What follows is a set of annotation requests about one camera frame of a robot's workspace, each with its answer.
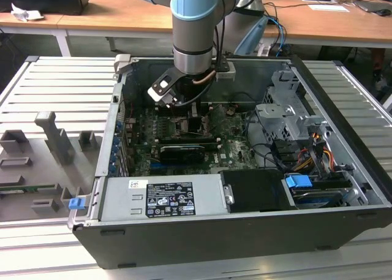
paper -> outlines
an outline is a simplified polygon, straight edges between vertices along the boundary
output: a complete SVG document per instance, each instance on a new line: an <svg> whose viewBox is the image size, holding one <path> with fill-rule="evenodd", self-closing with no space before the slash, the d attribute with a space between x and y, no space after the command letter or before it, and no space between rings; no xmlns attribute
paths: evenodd
<svg viewBox="0 0 392 280"><path fill-rule="evenodd" d="M20 21L27 22L31 20L40 20L43 18L38 10L24 10L12 4L11 14Z"/></svg>
<svg viewBox="0 0 392 280"><path fill-rule="evenodd" d="M343 6L331 6L328 4L311 4L309 7L312 10L326 10L329 12L350 12L348 9L346 9Z"/></svg>

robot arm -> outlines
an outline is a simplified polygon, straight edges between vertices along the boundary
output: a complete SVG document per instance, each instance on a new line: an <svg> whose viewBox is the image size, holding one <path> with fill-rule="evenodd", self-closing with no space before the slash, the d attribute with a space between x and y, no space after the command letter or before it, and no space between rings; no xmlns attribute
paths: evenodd
<svg viewBox="0 0 392 280"><path fill-rule="evenodd" d="M239 0L146 0L170 6L173 14L175 67L186 75L200 75L212 64L215 26Z"/></svg>

white sticker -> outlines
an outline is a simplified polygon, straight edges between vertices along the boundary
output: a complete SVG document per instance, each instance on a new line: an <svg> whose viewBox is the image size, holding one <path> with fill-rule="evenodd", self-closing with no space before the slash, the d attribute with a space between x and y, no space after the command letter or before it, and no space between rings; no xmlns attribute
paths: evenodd
<svg viewBox="0 0 392 280"><path fill-rule="evenodd" d="M147 188L148 180L129 180L129 189L131 188Z"/></svg>

yellow wire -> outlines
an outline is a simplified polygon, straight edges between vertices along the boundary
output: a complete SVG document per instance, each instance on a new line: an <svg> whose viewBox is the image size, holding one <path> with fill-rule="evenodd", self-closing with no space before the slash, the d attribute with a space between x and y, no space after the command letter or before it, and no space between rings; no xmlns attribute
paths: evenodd
<svg viewBox="0 0 392 280"><path fill-rule="evenodd" d="M301 170L301 169L305 168L305 167L306 167L307 165L309 165L312 161L313 161L313 160L312 160L312 158L310 157L309 159L306 160L306 162L304 162L303 164L297 166L297 168L295 168L294 171L296 172L296 171L298 171L298 170Z"/></svg>

warning label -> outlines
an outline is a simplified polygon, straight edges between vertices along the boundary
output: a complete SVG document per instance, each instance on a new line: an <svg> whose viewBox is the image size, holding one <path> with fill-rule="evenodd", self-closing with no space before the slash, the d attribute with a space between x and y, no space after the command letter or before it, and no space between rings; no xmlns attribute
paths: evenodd
<svg viewBox="0 0 392 280"><path fill-rule="evenodd" d="M146 204L149 218L196 214L192 182L147 184Z"/></svg>

